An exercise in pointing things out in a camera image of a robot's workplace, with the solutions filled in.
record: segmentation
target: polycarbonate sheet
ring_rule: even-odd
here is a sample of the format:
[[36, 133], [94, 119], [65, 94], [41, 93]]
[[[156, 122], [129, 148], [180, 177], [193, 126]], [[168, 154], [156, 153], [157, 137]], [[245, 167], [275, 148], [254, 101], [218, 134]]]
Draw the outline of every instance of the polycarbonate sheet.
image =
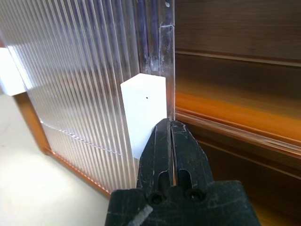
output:
[[135, 187], [120, 84], [166, 77], [174, 118], [174, 4], [3, 0], [0, 29], [52, 151], [111, 192]]

